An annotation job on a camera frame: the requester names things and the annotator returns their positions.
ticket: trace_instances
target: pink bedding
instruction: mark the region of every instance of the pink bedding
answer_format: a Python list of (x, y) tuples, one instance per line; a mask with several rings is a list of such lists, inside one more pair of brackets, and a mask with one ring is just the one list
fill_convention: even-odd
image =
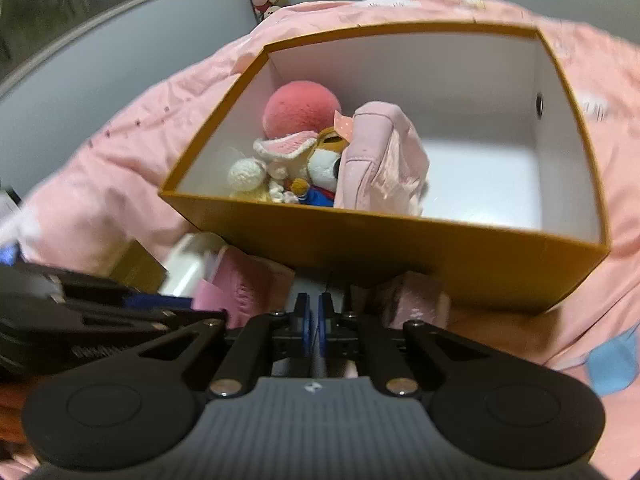
[[(474, 19), (534, 23), (548, 37), (588, 122), (613, 249), (545, 314), (454, 312), (450, 328), (587, 381), (580, 357), (640, 319), (640, 50), (589, 25), (542, 18), (497, 0), (315, 2), (279, 10), (119, 112), (0, 226), (0, 243), (17, 238), (33, 260), (85, 271), (97, 269), (129, 238), (163, 258), (188, 225), (158, 198), (157, 188), (264, 44), (356, 24)], [(603, 401), (607, 427), (593, 464), (607, 477), (628, 479), (640, 468), (640, 381)]]

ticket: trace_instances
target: open cardboard box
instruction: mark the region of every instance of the open cardboard box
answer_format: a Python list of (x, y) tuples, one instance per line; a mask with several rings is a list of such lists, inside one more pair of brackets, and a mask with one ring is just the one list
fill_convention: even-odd
[[(421, 218), (229, 198), (284, 83), (333, 91), (342, 112), (399, 105), (431, 166)], [(269, 44), (229, 89), (161, 189), (201, 230), (292, 267), (372, 285), (439, 277), (454, 304), (544, 310), (603, 259), (610, 240), (593, 150), (574, 96), (536, 28), (421, 22)]]

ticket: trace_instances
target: ribbed gray surface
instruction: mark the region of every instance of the ribbed gray surface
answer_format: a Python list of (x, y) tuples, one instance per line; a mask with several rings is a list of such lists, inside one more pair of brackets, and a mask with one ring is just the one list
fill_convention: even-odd
[[(321, 388), (311, 388), (313, 382)], [(44, 467), (32, 478), (599, 480), (602, 476), (584, 463), (546, 472), (515, 472), (480, 463), (445, 441), (417, 401), (383, 396), (369, 378), (261, 378), (245, 397), (210, 402), (180, 445), (147, 464), (107, 473)]]

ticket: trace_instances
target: small pink backpack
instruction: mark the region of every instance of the small pink backpack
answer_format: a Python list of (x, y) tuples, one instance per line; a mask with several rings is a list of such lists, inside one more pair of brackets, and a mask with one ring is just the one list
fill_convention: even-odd
[(366, 103), (353, 116), (334, 207), (419, 216), (428, 169), (422, 141), (400, 107)]

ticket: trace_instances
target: pink pom-pom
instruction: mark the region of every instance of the pink pom-pom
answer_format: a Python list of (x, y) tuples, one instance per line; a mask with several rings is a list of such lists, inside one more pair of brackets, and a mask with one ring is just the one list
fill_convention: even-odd
[(334, 124), (338, 98), (321, 84), (293, 81), (278, 88), (264, 107), (262, 127), (268, 139), (306, 130), (320, 132)]

